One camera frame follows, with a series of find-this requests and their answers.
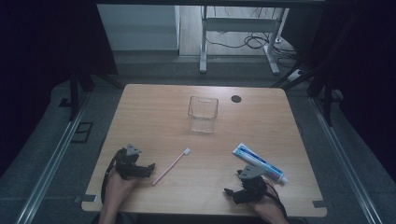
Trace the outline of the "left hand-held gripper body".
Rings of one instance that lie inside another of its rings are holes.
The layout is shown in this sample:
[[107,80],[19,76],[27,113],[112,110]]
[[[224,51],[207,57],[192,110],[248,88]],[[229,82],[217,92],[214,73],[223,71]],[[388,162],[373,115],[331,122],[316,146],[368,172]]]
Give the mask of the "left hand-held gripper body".
[[116,154],[116,171],[123,179],[136,177],[139,172],[145,172],[142,166],[136,164],[141,150],[132,144],[120,149]]

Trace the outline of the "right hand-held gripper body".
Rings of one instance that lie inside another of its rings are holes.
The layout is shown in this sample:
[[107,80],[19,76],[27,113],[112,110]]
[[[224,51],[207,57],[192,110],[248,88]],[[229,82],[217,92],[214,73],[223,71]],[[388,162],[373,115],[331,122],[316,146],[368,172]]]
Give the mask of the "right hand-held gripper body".
[[243,170],[238,170],[237,174],[242,181],[242,191],[244,192],[241,197],[247,197],[248,203],[260,201],[267,191],[265,181],[262,178],[264,170],[247,165]]

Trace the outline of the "pink toothbrush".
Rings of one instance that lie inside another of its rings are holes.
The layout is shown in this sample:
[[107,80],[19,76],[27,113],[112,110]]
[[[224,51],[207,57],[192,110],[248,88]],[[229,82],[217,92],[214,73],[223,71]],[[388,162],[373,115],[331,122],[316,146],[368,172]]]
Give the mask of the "pink toothbrush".
[[153,182],[152,186],[157,185],[177,164],[177,162],[184,156],[188,156],[191,153],[190,148],[186,148]]

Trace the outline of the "white blue toothpaste tube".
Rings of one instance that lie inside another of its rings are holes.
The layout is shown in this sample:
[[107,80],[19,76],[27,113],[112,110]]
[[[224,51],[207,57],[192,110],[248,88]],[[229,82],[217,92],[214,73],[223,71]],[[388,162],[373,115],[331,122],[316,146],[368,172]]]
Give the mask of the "white blue toothpaste tube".
[[276,168],[273,164],[255,153],[252,149],[243,143],[240,143],[234,150],[233,154],[240,159],[247,161],[251,165],[264,170],[264,174],[277,182],[287,184],[289,180],[285,177],[284,172]]

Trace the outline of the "clear plastic cup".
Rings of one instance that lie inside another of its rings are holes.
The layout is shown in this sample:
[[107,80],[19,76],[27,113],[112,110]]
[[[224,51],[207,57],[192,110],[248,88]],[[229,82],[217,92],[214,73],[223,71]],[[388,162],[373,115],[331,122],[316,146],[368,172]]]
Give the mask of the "clear plastic cup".
[[216,98],[192,96],[188,110],[191,130],[198,133],[213,133],[218,106],[219,100]]

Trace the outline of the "person's left hand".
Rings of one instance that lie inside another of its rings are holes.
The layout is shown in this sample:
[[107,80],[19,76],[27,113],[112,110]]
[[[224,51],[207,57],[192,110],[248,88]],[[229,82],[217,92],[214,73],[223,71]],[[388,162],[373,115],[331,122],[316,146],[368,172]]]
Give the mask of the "person's left hand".
[[112,169],[106,184],[103,210],[108,213],[117,212],[137,182],[138,180],[135,178],[123,179],[115,169]]

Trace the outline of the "person's right hand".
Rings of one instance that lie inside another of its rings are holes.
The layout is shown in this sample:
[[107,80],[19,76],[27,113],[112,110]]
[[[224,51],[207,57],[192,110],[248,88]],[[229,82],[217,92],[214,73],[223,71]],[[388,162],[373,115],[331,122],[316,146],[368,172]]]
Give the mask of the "person's right hand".
[[267,191],[260,201],[248,205],[268,224],[289,224],[287,215],[281,208],[280,200],[274,185],[265,180]]

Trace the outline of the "grey tape piece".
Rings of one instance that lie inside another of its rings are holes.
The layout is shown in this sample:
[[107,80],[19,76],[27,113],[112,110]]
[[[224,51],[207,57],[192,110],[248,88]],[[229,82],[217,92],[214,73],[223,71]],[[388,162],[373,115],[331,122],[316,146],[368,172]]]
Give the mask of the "grey tape piece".
[[74,199],[74,203],[82,203],[82,202],[94,202],[96,200],[97,196],[96,195],[91,195],[91,194],[84,194],[84,195],[78,195]]

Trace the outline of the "black metal stand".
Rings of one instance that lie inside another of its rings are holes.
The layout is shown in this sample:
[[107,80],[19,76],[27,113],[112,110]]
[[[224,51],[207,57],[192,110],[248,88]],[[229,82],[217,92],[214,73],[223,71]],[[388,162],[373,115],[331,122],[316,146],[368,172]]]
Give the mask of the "black metal stand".
[[77,68],[73,68],[69,72],[69,89],[70,94],[68,98],[63,98],[59,103],[59,107],[69,107],[70,108],[70,117],[69,120],[73,121],[77,115],[79,110],[81,109],[80,98],[79,98],[79,90],[83,90],[84,92],[91,92],[95,88],[95,84],[93,82],[94,77],[99,77],[103,81],[109,83],[110,85],[116,87],[117,89],[123,89],[124,84],[118,82],[115,78],[111,77],[109,74],[95,74],[89,72],[87,70],[81,70]]
[[285,75],[283,75],[275,84],[272,85],[272,88],[280,88],[285,91],[301,84],[308,79],[312,79],[312,82],[308,86],[306,92],[310,97],[317,97],[321,92],[323,92],[322,117],[329,126],[332,126],[331,111],[333,103],[333,77],[330,70],[330,65],[328,63],[321,63],[312,69],[303,71],[303,73],[293,81],[283,85],[283,82],[285,82],[302,65],[302,62],[296,62]]

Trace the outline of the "white power strip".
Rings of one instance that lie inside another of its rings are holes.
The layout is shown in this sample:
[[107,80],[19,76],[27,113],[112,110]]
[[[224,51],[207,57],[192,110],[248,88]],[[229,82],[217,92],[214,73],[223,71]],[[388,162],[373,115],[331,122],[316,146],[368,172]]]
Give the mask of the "white power strip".
[[304,72],[300,69],[296,69],[294,72],[291,73],[291,75],[288,77],[288,81],[293,81],[300,77]]

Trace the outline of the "white cabinet panel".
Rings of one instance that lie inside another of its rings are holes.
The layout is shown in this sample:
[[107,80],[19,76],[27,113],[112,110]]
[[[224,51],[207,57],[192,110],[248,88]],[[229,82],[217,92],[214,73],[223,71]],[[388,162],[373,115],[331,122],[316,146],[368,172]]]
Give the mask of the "white cabinet panel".
[[179,47],[179,6],[97,4],[97,8],[112,50]]

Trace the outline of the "dark curtain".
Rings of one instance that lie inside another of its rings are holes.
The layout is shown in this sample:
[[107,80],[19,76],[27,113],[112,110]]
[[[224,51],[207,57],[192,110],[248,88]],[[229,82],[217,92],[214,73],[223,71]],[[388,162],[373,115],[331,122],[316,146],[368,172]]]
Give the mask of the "dark curtain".
[[317,94],[328,84],[342,93],[347,120],[396,181],[396,0],[345,0],[350,8],[326,1],[324,8],[292,8],[281,36],[317,67],[350,16],[357,16],[308,92]]
[[50,103],[52,89],[117,67],[96,0],[0,0],[0,177]]

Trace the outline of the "metal floor rail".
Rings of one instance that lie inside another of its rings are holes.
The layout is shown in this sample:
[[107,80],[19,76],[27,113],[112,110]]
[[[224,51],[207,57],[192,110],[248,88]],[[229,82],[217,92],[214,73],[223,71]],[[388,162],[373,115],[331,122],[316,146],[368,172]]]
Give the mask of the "metal floor rail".
[[311,105],[313,106],[318,122],[325,133],[332,150],[346,176],[346,180],[351,187],[360,207],[361,211],[365,215],[369,224],[383,224],[380,215],[375,208],[375,204],[371,199],[366,187],[362,184],[360,178],[357,175],[352,163],[349,160],[344,147],[342,146],[338,136],[336,135],[332,126],[323,117],[324,110],[321,108],[320,103],[317,99],[309,98]]
[[83,117],[87,104],[91,98],[90,93],[84,93],[80,98],[79,110],[75,117],[68,122],[66,129],[62,135],[54,152],[51,154],[45,169],[40,174],[37,179],[29,197],[27,198],[24,206],[22,207],[20,213],[18,214],[14,224],[31,224],[35,214],[42,203],[44,196],[55,176],[61,161],[64,157],[66,150],[68,149],[72,137]]

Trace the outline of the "white metal desk frame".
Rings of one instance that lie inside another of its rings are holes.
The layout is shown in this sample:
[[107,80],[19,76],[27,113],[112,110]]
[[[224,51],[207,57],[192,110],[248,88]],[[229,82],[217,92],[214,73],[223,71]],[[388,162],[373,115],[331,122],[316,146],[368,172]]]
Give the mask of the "white metal desk frame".
[[[263,8],[254,9],[248,18],[237,17],[214,17],[207,15],[208,6],[201,9],[202,39],[200,46],[199,71],[204,74],[207,71],[207,45],[223,46],[228,49],[261,49],[266,57],[272,73],[277,76],[280,71],[274,56],[276,42],[279,38],[285,12],[284,7],[272,7],[273,15],[267,17],[262,13]],[[208,33],[219,34],[247,34],[243,43],[237,46],[214,42],[207,38]]]

